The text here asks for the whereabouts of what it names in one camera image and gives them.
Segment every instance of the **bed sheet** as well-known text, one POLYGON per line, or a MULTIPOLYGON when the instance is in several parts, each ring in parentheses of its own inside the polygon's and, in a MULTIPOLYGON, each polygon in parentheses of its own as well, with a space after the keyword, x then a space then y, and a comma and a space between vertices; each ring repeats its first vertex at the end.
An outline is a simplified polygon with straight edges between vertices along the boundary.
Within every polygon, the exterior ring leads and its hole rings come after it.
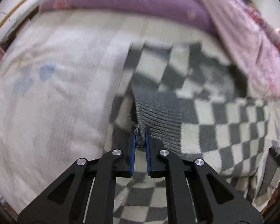
POLYGON ((106 11, 42 14, 11 45, 0 63, 0 193, 17 213, 76 159, 108 150, 112 102, 137 41, 202 41, 205 54, 230 63, 195 28, 106 11))

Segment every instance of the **mattress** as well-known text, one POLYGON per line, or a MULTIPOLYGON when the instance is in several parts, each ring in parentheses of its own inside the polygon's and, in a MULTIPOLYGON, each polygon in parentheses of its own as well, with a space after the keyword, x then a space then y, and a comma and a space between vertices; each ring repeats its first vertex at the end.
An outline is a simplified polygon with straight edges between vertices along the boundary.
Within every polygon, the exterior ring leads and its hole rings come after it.
MULTIPOLYGON (((44 13, 8 49, 0 63, 0 193, 17 213, 76 159, 109 150, 111 107, 134 42, 201 42, 206 55, 230 63, 219 40, 200 30, 99 10, 44 13)), ((269 109, 267 148, 280 144, 280 100, 269 109)))

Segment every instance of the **checkered garment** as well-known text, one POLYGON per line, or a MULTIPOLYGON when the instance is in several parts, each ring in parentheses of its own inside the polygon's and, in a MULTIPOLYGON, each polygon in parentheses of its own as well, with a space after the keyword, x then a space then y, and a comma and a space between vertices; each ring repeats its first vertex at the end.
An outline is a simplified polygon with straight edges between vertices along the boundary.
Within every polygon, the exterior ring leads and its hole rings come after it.
MULTIPOLYGON (((266 102, 248 98, 247 88, 235 65, 206 56, 200 43, 132 45, 107 141, 113 148, 126 141, 132 119, 139 126, 138 146, 149 126, 166 149, 186 160, 203 158, 252 200, 268 115, 266 102)), ((136 165, 146 162, 143 154, 136 156, 136 165)), ((164 185, 137 169, 131 179, 118 180, 114 223, 165 223, 164 185)))

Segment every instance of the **purple blanket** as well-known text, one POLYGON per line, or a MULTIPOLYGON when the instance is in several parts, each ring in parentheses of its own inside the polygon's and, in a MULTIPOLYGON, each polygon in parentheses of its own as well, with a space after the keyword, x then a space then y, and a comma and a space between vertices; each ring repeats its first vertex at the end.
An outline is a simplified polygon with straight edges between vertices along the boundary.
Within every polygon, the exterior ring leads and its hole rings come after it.
POLYGON ((42 11, 68 8, 107 8, 173 19, 215 34, 205 7, 198 0, 45 0, 42 11))

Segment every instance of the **pink floral fabric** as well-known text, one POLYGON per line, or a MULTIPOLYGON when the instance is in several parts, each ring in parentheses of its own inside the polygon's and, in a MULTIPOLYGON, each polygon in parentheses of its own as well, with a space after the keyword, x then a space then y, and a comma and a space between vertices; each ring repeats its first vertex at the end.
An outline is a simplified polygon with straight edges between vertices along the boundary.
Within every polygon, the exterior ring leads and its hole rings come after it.
POLYGON ((254 96, 280 98, 280 35, 241 0, 200 0, 254 96))

